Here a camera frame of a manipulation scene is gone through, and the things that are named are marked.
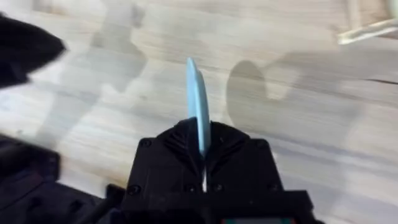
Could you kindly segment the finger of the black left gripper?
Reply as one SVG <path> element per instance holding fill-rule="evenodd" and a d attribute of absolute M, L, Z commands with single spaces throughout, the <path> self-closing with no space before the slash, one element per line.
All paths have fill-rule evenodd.
<path fill-rule="evenodd" d="M 29 73 L 65 50 L 62 40 L 45 29 L 1 14 L 1 88 L 28 83 Z"/>

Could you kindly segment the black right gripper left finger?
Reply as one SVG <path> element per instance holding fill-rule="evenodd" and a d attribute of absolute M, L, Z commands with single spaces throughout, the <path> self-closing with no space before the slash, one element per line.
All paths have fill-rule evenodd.
<path fill-rule="evenodd" d="M 173 194 L 202 196 L 203 170 L 197 119 L 181 120 L 157 136 L 139 141 L 124 203 L 146 203 L 151 196 Z"/>

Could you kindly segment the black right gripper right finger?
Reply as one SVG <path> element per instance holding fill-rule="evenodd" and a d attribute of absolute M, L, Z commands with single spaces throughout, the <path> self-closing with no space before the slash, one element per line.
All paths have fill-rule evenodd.
<path fill-rule="evenodd" d="M 223 123 L 211 123 L 211 147 L 205 164 L 210 192 L 284 189 L 268 141 Z"/>

